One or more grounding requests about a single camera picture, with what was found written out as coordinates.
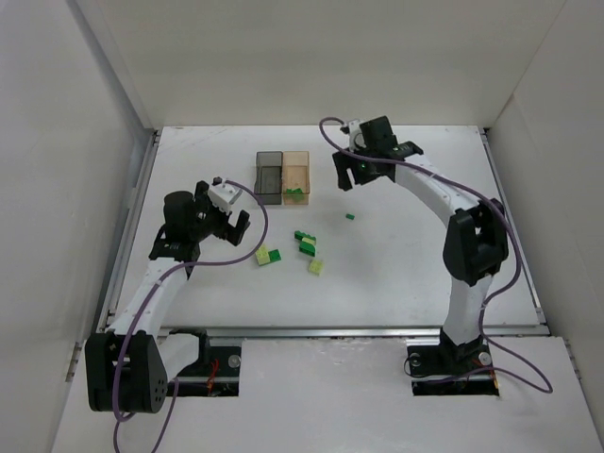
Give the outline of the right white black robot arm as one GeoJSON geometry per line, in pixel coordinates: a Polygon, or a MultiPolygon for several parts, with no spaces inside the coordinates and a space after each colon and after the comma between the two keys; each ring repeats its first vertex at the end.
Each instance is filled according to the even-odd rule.
{"type": "Polygon", "coordinates": [[[479,352],[479,317],[501,264],[509,256],[503,206],[483,201],[443,176],[413,142],[401,142],[390,121],[341,121],[348,146],[332,158],[344,191],[382,176],[410,191],[445,226],[443,262],[451,277],[448,313],[440,331],[438,354],[451,363],[479,352]]]}

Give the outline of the light green square lego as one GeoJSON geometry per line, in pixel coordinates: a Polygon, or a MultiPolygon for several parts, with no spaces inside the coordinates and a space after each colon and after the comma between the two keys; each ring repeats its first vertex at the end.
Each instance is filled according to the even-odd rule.
{"type": "Polygon", "coordinates": [[[264,244],[256,250],[255,257],[259,266],[263,266],[271,262],[270,252],[264,244]]]}

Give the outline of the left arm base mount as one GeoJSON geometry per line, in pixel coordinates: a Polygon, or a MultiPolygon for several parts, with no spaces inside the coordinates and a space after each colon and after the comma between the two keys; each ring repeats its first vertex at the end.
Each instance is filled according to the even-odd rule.
{"type": "Polygon", "coordinates": [[[176,376],[178,397],[236,397],[240,390],[242,343],[200,339],[199,358],[176,376]]]}

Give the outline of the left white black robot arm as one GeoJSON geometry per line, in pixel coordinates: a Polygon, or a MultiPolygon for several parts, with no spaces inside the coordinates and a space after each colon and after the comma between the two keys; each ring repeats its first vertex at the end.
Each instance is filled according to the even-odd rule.
{"type": "Polygon", "coordinates": [[[163,200],[163,223],[154,239],[138,290],[103,332],[85,343],[87,393],[92,411],[158,412],[174,387],[174,378],[199,361],[205,349],[201,331],[178,330],[158,339],[163,320],[176,296],[203,266],[200,244],[215,237],[234,246],[250,226],[241,210],[235,222],[233,207],[246,188],[215,178],[200,181],[193,192],[176,191],[163,200]]]}

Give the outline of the long dark green lego brick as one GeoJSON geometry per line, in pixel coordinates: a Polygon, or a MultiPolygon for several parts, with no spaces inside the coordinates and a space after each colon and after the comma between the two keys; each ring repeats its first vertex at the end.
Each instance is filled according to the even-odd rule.
{"type": "Polygon", "coordinates": [[[301,230],[296,230],[294,232],[294,238],[299,242],[316,243],[316,238],[314,236],[301,230]]]}

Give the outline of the dark green square lego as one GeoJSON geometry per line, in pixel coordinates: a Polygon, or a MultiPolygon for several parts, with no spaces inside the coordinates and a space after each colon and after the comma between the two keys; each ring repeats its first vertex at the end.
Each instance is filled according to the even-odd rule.
{"type": "Polygon", "coordinates": [[[278,262],[281,260],[281,254],[278,249],[273,249],[268,252],[269,263],[278,262]]]}

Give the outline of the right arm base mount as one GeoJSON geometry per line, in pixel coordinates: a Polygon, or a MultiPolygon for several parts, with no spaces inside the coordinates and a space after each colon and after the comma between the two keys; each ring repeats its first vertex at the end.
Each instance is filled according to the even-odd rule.
{"type": "Polygon", "coordinates": [[[414,396],[499,396],[487,344],[462,359],[454,359],[443,344],[407,346],[405,373],[414,396]]]}

